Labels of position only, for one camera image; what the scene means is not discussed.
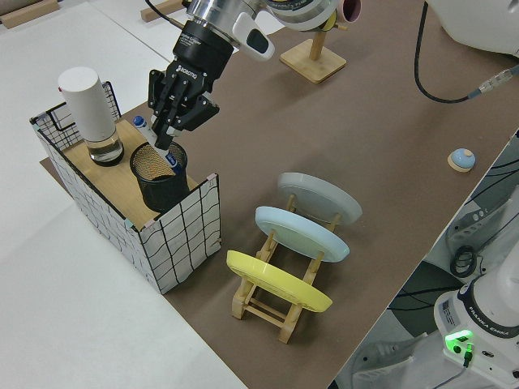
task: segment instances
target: light blue plate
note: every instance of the light blue plate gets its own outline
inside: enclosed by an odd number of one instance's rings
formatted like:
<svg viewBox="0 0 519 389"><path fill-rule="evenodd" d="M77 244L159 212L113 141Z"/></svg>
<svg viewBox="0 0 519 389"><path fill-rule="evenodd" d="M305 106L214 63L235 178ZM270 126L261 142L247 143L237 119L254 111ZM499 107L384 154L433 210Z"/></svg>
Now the light blue plate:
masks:
<svg viewBox="0 0 519 389"><path fill-rule="evenodd" d="M341 215L337 224L352 224L361 215L357 201L341 188L302 173L283 173L277 180L278 190L285 196L295 195L295 207L299 214L320 222L331 223L335 215Z"/></svg>
<svg viewBox="0 0 519 389"><path fill-rule="evenodd" d="M256 208L256 224L267 235L289 249L316 259L324 253L324 262L340 262L350 248L337 235L303 216L274 207Z"/></svg>

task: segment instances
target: white container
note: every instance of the white container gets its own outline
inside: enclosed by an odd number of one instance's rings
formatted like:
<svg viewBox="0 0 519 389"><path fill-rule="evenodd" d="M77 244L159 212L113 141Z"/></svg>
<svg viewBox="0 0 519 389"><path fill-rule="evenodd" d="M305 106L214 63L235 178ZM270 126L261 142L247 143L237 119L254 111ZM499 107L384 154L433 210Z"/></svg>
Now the white container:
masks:
<svg viewBox="0 0 519 389"><path fill-rule="evenodd" d="M90 158L101 166L116 165L124 149L99 75L88 67L73 67L61 73L58 85Z"/></svg>

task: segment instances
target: wooden stand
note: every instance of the wooden stand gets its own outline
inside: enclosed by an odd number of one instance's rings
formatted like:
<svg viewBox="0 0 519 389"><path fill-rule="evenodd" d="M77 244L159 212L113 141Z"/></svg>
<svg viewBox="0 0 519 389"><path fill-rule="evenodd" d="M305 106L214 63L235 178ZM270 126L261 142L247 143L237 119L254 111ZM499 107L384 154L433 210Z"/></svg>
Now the wooden stand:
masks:
<svg viewBox="0 0 519 389"><path fill-rule="evenodd" d="M182 9L182 0L167 0L157 4L155 7L164 15L168 15ZM151 8L145 8L141 10L140 18L147 23L159 19L160 16Z"/></svg>
<svg viewBox="0 0 519 389"><path fill-rule="evenodd" d="M347 27L337 26L341 30ZM326 32L316 32L314 39L304 41L280 56L280 60L312 83L321 83L342 69L346 60L324 47Z"/></svg>
<svg viewBox="0 0 519 389"><path fill-rule="evenodd" d="M286 209L290 212L294 212L294 199L295 196L292 194L289 197L289 202ZM329 231L333 231L341 218L337 215L335 219L327 226ZM274 240L275 231L272 231L266 242L261 247L261 250L256 253L256 258L266 263L270 262L270 259L274 255L274 251L277 247L277 242ZM312 285L319 270L319 266L324 257L324 253L320 253L316 259L312 259L308 265L308 269L303 277L303 281L309 285ZM257 285L253 284L249 280L242 278L238 290L234 294L232 303L232 313L235 318L241 319L245 314L245 311L249 311L256 316L278 326L280 328L279 336L277 337L281 342L288 343L292 332L294 332L295 326L298 323L299 316L302 312L300 305L292 304L290 306L288 314L283 314L278 310L273 309L271 306L264 304L263 302L254 298Z"/></svg>
<svg viewBox="0 0 519 389"><path fill-rule="evenodd" d="M0 21L6 28L13 28L57 10L59 10L58 0L42 0L31 6L2 15Z"/></svg>

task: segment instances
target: connector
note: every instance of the connector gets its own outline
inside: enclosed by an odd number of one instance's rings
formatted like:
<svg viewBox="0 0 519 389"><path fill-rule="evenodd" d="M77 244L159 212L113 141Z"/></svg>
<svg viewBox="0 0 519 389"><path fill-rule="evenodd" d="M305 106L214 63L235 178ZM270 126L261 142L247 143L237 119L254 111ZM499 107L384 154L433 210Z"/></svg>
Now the connector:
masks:
<svg viewBox="0 0 519 389"><path fill-rule="evenodd" d="M479 86L478 90L481 93L487 93L492 89L497 88L503 85L504 83L507 83L512 77L513 73L510 69L507 69L506 71L501 71L498 75L495 75L491 79L482 83Z"/></svg>
<svg viewBox="0 0 519 389"><path fill-rule="evenodd" d="M465 355L463 356L463 367L469 367L470 361L472 361L472 348L473 345L471 343L467 344L467 350L465 351Z"/></svg>

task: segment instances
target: pencil cup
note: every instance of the pencil cup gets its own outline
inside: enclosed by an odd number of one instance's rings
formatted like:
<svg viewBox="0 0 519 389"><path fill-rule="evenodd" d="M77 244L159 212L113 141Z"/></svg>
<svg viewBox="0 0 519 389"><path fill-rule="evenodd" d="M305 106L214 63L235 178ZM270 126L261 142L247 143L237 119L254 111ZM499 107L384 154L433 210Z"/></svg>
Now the pencil cup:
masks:
<svg viewBox="0 0 519 389"><path fill-rule="evenodd" d="M160 213L170 210L190 192L186 176L186 152L175 142L169 146L169 152L182 167L176 173L149 143L136 148L130 158L131 171L137 178L144 203Z"/></svg>

